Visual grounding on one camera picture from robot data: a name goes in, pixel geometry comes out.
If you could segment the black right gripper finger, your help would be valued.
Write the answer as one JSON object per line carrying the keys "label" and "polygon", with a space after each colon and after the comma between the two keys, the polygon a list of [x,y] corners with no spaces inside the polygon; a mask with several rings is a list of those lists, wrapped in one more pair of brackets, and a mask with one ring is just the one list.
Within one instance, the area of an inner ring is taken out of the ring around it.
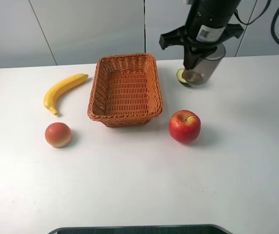
{"label": "black right gripper finger", "polygon": [[186,70],[194,69],[203,60],[203,51],[192,49],[192,47],[184,47],[184,68]]}

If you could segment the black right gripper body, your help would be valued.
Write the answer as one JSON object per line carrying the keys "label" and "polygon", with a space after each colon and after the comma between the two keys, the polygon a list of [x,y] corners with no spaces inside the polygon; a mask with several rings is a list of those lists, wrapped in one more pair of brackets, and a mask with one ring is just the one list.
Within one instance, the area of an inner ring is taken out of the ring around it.
{"label": "black right gripper body", "polygon": [[240,24],[217,20],[192,20],[162,34],[160,46],[163,50],[174,45],[208,50],[232,37],[239,38],[242,33],[243,27]]}

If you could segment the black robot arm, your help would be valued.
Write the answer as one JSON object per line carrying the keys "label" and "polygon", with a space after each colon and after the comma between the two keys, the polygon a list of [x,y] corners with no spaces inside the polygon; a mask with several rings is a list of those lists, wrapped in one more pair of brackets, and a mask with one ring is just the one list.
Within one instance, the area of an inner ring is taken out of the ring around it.
{"label": "black robot arm", "polygon": [[193,0],[185,24],[160,36],[161,49],[183,46],[185,69],[195,68],[216,52],[218,45],[242,35],[240,24],[229,23],[239,3],[239,0]]}

